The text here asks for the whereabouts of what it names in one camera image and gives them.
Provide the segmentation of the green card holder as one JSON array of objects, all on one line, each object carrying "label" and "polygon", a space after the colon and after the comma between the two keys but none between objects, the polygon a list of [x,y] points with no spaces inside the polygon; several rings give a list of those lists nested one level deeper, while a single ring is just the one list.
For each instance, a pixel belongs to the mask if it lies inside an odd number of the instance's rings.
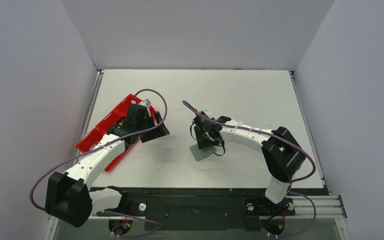
[{"label": "green card holder", "polygon": [[189,150],[197,162],[200,162],[214,154],[210,148],[200,149],[198,144],[190,146]]}]

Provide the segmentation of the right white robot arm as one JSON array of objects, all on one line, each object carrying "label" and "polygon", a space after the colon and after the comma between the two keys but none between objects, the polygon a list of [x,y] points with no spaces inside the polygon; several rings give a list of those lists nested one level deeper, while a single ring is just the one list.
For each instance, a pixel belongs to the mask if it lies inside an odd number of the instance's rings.
[{"label": "right white robot arm", "polygon": [[209,118],[201,111],[193,119],[190,131],[199,150],[210,150],[214,153],[217,147],[225,150],[225,144],[229,142],[262,153],[271,175],[262,199],[262,207],[269,214],[276,213],[282,207],[282,202],[292,187],[294,175],[306,158],[287,128],[254,128],[227,116]]}]

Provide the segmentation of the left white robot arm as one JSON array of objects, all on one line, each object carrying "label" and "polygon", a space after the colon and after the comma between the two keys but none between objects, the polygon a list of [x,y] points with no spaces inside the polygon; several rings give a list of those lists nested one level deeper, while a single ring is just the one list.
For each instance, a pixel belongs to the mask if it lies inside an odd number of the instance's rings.
[{"label": "left white robot arm", "polygon": [[151,111],[148,99],[133,103],[75,166],[48,179],[44,210],[74,227],[82,226],[90,215],[112,210],[123,215],[129,201],[115,186],[91,191],[97,177],[138,141],[142,143],[169,135],[158,111]]}]

